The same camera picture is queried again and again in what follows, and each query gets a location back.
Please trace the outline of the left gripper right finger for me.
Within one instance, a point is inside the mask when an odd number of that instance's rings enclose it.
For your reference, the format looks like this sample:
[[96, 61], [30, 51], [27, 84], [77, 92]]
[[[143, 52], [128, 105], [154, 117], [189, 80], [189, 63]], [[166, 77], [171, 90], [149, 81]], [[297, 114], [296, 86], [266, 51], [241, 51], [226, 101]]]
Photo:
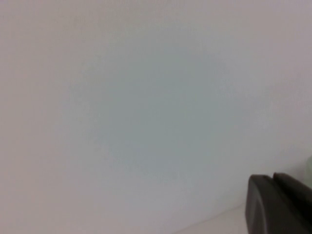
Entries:
[[307, 220], [312, 220], [312, 189], [299, 180], [285, 173], [274, 173], [273, 180], [291, 200], [299, 213]]

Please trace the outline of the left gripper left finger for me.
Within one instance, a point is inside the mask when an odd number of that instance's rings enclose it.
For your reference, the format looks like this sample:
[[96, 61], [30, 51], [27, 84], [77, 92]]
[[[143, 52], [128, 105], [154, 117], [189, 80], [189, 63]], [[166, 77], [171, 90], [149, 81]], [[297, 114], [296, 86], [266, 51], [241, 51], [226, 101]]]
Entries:
[[310, 234], [307, 221], [284, 194], [273, 177], [251, 175], [245, 207], [249, 234]]

